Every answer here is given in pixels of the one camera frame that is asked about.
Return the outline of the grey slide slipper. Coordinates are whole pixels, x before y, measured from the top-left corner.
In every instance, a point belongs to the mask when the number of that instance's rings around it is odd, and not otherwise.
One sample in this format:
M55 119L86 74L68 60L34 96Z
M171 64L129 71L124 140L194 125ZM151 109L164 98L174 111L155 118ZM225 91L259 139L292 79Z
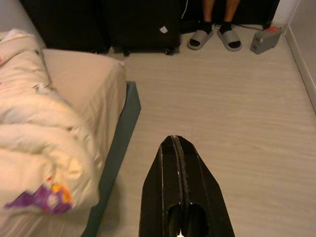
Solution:
M187 47L191 50L199 50L207 43L207 41L212 36L212 27L210 28L210 32L207 32L205 30L196 30L196 32L188 40Z
M237 33L233 30L229 30L224 32L223 34L218 30L217 31L217 35L220 38L220 40L222 41L224 47L228 50L228 51L232 51L232 52L236 52L241 50L242 48L242 44L241 41L237 35ZM238 47L232 47L231 44L234 42L238 42Z

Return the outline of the beige sheeted mattress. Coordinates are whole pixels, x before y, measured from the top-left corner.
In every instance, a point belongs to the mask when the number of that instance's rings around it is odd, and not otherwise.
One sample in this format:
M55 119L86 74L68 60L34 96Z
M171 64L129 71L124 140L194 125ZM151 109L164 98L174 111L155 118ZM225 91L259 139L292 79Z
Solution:
M41 52L50 87L81 116L94 135L101 160L99 183L126 100L124 65L90 53ZM0 214L0 237L81 237L93 207L68 214Z

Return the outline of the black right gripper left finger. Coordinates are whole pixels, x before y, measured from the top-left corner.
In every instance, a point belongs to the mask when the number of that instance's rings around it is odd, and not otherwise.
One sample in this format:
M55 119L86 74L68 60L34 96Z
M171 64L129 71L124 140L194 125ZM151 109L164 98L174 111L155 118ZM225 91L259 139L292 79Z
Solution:
M167 136L145 178L138 237L185 237L185 161L182 136Z

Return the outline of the cream cartoon print quilt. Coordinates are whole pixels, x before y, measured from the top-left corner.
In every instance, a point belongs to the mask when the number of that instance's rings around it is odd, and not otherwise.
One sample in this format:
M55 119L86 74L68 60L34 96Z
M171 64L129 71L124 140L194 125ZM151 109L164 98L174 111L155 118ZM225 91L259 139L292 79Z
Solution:
M68 214L99 200L100 152L50 87L34 35L0 32L0 214Z

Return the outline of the teal bed frame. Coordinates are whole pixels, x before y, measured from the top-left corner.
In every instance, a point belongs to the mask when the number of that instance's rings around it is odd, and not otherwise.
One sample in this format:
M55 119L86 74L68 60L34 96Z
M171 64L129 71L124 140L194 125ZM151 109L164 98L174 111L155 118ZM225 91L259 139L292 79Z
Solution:
M97 236L108 200L140 112L141 102L136 82L128 81L126 87L125 105L118 119L114 137L99 181L100 199L98 204L91 209L86 228L81 237Z

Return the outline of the black suitcase white tag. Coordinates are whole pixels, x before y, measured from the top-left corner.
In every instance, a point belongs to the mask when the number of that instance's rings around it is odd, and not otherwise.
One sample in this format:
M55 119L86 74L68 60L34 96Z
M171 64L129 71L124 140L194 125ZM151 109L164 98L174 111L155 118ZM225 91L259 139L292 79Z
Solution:
M173 55L180 46L180 0L103 0L114 50L163 51Z

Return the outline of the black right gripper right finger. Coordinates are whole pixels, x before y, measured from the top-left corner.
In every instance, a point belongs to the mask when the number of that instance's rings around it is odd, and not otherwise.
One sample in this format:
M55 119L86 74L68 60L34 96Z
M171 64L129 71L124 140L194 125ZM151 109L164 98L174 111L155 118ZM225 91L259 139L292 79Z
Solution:
M175 137L183 189L184 237L235 237L220 186L194 145Z

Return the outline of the seated person black socks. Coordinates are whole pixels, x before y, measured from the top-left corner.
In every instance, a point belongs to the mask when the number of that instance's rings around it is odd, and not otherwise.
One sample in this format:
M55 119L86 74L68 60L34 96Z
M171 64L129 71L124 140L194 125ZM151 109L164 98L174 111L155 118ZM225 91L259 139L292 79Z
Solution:
M241 0L226 0L226 9L224 14L224 19L219 28L219 31L223 34L226 31L232 29L232 20L235 15L235 12L240 4ZM203 11L203 20L199 25L198 30L205 30L210 32L210 28L213 26L212 23L212 12L215 5L215 0L202 0L202 11ZM232 47L238 47L238 42L231 44Z

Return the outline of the grey box red label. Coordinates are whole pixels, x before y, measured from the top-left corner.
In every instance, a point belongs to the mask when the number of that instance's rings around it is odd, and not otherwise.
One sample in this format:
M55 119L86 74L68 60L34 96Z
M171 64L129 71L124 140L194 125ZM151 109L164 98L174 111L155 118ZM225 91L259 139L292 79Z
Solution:
M271 48L274 48L281 36L282 28L270 27L256 32L250 50L255 54L261 54Z

